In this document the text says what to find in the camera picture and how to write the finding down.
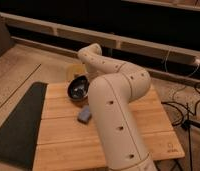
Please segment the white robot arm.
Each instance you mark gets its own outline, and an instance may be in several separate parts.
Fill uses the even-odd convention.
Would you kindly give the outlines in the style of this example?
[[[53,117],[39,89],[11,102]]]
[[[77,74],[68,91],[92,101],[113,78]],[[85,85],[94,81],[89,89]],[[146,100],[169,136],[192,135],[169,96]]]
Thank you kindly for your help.
[[[103,147],[109,171],[157,171],[137,129],[129,103],[150,89],[146,69],[104,57],[99,44],[78,51],[90,85],[88,103]]]

